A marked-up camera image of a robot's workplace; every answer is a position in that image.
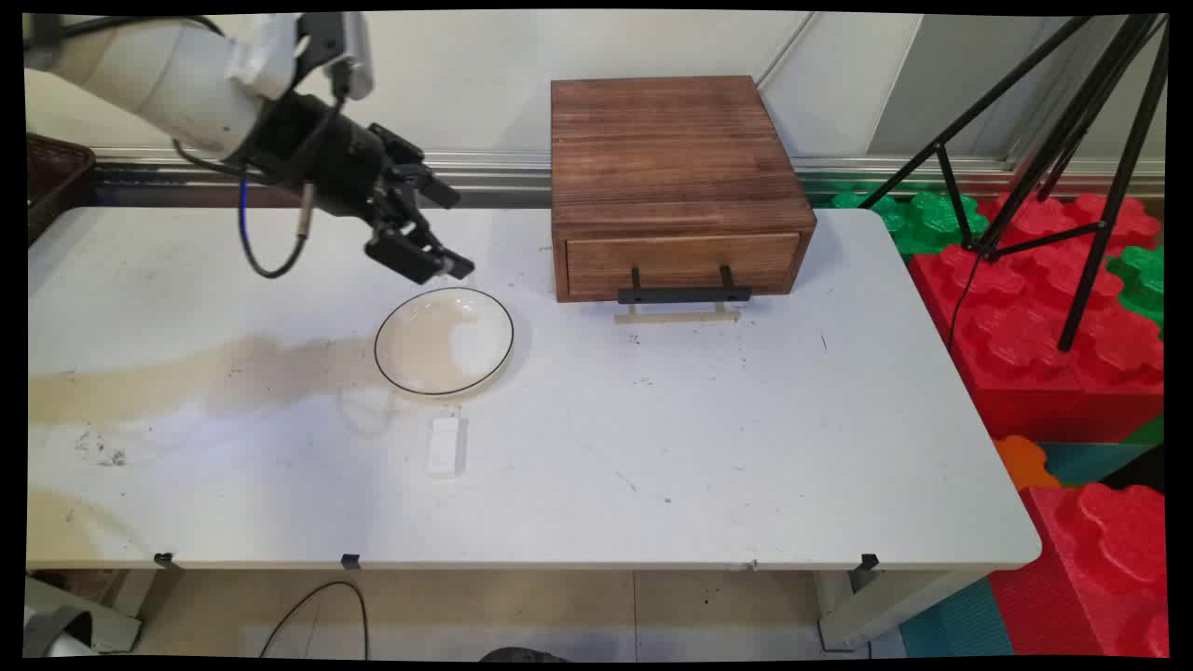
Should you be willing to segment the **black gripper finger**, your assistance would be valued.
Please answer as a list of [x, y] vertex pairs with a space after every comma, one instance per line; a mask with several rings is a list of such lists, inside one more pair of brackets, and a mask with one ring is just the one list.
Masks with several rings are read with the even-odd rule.
[[372, 234], [363, 244], [363, 253], [407, 281], [421, 285], [439, 276], [464, 281], [474, 273], [472, 259], [456, 254], [435, 238], [418, 203], [379, 202], [369, 224]]
[[418, 144], [404, 137], [372, 123], [370, 131], [382, 142], [383, 161], [381, 179], [388, 185], [413, 187], [426, 199], [443, 209], [453, 209], [460, 203], [460, 193], [435, 176], [434, 170], [425, 162], [425, 153]]

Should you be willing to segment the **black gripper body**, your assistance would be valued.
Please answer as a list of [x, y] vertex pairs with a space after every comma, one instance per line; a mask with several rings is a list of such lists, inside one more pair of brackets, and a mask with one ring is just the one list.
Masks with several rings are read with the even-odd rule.
[[315, 96], [289, 92], [259, 110], [245, 141], [245, 165], [262, 184], [299, 196], [315, 187], [315, 207], [336, 217], [391, 218], [385, 174], [400, 136], [361, 127]]

